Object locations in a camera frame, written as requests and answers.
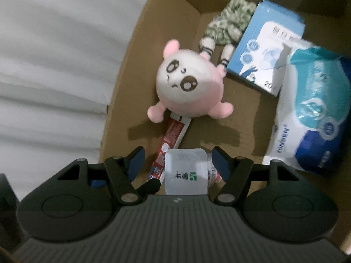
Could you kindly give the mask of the brown cardboard box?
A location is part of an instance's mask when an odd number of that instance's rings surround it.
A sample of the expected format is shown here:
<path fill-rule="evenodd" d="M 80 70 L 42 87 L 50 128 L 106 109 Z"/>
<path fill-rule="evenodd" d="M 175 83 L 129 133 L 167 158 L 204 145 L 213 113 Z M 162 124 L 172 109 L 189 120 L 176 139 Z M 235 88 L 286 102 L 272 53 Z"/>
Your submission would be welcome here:
<path fill-rule="evenodd" d="M 229 0 L 148 0 L 109 106 L 100 158 L 113 220 L 84 262 L 345 262 L 350 59 L 323 0 L 257 11 L 237 50 L 196 38 Z M 341 171 L 347 179 L 336 175 Z"/>

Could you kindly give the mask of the white curtain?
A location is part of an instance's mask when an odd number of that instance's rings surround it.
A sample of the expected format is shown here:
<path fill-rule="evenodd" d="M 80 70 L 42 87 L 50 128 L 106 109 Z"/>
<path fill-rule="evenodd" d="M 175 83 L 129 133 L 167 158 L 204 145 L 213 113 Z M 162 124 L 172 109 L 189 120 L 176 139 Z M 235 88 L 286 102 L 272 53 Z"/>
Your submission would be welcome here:
<path fill-rule="evenodd" d="M 1 0 L 1 172 L 25 197 L 75 158 L 96 162 L 147 0 Z"/>

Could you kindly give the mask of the pink round plush toy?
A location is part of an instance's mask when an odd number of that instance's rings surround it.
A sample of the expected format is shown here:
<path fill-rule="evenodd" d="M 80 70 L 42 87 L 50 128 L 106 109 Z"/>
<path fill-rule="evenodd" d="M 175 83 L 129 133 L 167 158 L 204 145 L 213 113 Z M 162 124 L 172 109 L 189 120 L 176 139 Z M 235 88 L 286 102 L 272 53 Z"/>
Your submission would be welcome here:
<path fill-rule="evenodd" d="M 220 63 L 211 62 L 215 48 L 212 38 L 204 37 L 199 53 L 181 49 L 176 39 L 169 40 L 163 50 L 163 61 L 156 75 L 156 93 L 159 101 L 148 108 L 147 116 L 154 123 L 164 119 L 168 109 L 186 117 L 208 115 L 223 119 L 232 114 L 231 103 L 223 102 L 226 67 L 235 46 L 227 44 L 221 54 Z"/>

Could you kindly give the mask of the blue white wet wipes pack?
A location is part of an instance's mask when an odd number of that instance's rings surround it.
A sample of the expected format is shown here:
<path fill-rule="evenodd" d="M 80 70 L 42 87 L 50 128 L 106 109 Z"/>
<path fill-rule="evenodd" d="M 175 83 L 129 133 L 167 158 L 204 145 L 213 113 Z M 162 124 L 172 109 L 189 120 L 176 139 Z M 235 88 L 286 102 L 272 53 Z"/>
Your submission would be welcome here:
<path fill-rule="evenodd" d="M 350 59 L 318 46 L 295 46 L 262 162 L 278 159 L 317 174 L 331 170 L 349 113 Z"/>

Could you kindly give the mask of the blue white mask box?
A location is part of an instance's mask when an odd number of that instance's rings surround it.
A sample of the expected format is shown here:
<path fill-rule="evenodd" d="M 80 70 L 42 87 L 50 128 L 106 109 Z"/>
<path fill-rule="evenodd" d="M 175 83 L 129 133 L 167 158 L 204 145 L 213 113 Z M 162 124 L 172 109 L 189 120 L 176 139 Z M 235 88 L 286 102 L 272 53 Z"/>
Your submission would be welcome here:
<path fill-rule="evenodd" d="M 302 38 L 304 28 L 297 13 L 263 0 L 227 65 L 228 72 L 278 96 L 291 45 Z"/>

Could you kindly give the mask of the green patterned scrunchie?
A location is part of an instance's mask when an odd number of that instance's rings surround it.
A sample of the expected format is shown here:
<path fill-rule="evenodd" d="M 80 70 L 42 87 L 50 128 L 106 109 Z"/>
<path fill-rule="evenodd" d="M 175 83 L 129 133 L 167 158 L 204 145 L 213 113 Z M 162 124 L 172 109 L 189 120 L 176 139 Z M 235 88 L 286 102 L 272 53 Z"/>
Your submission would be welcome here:
<path fill-rule="evenodd" d="M 206 26 L 205 37 L 218 45 L 240 42 L 256 11 L 256 4 L 247 0 L 230 0 L 224 10 Z"/>

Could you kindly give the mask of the small white floss box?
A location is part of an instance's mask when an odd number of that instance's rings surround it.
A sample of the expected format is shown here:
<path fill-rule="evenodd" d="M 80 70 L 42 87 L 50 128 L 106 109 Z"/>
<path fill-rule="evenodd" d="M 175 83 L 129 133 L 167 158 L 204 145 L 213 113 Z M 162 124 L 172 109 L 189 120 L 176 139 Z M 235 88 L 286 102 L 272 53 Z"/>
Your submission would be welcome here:
<path fill-rule="evenodd" d="M 165 193 L 167 195 L 206 195 L 208 193 L 207 153 L 200 148 L 172 149 L 165 154 Z"/>

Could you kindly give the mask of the red toothpaste tube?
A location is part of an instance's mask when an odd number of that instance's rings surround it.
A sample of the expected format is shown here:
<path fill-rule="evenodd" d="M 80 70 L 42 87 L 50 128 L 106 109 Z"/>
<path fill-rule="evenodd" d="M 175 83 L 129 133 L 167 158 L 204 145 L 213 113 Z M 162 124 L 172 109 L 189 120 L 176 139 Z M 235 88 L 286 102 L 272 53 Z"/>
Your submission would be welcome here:
<path fill-rule="evenodd" d="M 166 133 L 152 163 L 148 179 L 156 178 L 162 183 L 164 180 L 165 155 L 168 150 L 178 149 L 192 119 L 171 113 L 168 119 Z"/>

